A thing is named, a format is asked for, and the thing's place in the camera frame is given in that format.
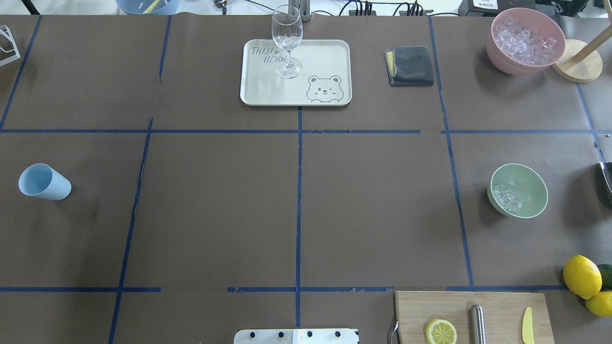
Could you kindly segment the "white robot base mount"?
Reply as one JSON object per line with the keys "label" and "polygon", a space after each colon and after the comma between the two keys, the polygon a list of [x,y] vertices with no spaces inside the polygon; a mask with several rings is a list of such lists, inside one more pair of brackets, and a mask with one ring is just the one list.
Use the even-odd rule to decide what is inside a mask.
{"label": "white robot base mount", "polygon": [[243,329],[237,331],[234,344],[359,344],[357,329]]}

